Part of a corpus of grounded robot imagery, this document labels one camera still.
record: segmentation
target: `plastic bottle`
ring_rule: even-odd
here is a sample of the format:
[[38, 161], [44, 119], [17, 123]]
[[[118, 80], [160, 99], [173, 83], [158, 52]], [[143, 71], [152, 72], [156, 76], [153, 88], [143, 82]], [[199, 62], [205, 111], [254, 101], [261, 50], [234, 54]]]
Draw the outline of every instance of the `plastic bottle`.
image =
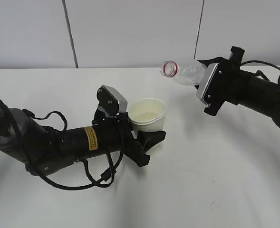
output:
[[174, 61], [165, 61], [161, 65], [161, 74], [172, 78], [176, 83], [187, 86], [199, 85], [206, 66], [197, 60], [178, 64]]

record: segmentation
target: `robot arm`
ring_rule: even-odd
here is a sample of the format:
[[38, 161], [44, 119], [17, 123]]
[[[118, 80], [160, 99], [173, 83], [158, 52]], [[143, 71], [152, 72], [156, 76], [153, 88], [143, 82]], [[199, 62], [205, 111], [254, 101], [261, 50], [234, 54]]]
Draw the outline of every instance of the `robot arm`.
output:
[[[82, 190], [93, 186], [108, 187], [114, 180], [116, 168], [123, 154], [139, 167], [149, 163], [146, 152], [165, 138], [165, 132], [141, 132], [137, 139], [132, 135], [133, 127], [128, 118], [127, 101], [114, 88], [103, 85], [98, 89], [99, 105], [92, 121], [93, 126], [67, 130], [67, 121], [60, 112], [65, 127], [63, 131], [50, 126], [41, 126], [34, 121], [35, 115], [28, 110], [9, 109], [0, 100], [0, 151], [25, 164], [32, 175], [40, 176], [47, 183], [64, 190]], [[121, 151], [113, 164], [110, 153]], [[94, 180], [88, 170], [87, 158], [106, 154], [109, 168]], [[74, 162], [83, 162], [86, 175], [92, 184], [68, 187], [51, 181], [47, 175], [55, 173]]]
[[232, 47], [229, 59], [202, 60], [207, 66], [197, 87], [197, 97], [207, 105], [204, 112], [215, 116], [224, 102], [241, 104], [274, 121], [280, 128], [280, 85], [240, 70], [244, 50]]

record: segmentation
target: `table surface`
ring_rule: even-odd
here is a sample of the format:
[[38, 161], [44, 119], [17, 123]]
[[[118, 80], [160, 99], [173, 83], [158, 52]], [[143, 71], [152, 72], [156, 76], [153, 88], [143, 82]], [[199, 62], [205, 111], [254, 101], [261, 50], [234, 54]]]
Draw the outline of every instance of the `table surface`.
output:
[[[279, 75], [268, 66], [243, 69], [261, 69], [274, 81]], [[229, 103], [209, 116], [193, 87], [160, 76], [158, 68], [0, 70], [3, 102], [37, 116], [61, 111], [69, 128], [90, 125], [103, 84], [129, 105], [148, 97], [167, 104], [167, 136], [149, 152], [149, 165], [138, 168], [124, 157], [110, 188], [71, 192], [0, 152], [0, 228], [280, 227], [280, 129], [270, 118]], [[62, 128], [56, 115], [39, 123]], [[98, 177], [106, 156], [89, 165]], [[82, 164], [50, 178], [88, 182]]]

